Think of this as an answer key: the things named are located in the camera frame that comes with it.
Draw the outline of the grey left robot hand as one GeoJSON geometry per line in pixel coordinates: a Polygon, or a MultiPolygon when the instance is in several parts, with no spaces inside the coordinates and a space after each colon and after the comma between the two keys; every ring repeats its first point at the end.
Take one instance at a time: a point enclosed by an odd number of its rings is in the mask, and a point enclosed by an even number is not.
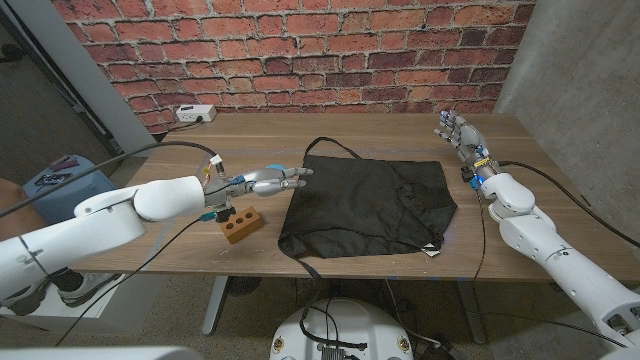
{"type": "Polygon", "coordinates": [[[212,176],[204,190],[205,205],[227,206],[233,197],[255,193],[268,197],[306,185],[304,176],[313,175],[309,168],[262,168],[236,176],[212,176]]]}

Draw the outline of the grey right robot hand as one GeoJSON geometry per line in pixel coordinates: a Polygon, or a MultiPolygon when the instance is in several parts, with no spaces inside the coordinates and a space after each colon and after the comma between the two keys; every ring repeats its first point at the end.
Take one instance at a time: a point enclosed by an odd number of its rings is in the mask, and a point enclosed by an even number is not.
{"type": "Polygon", "coordinates": [[[463,163],[482,180],[501,172],[491,158],[484,135],[454,110],[443,110],[439,127],[434,132],[448,142],[463,163]]]}

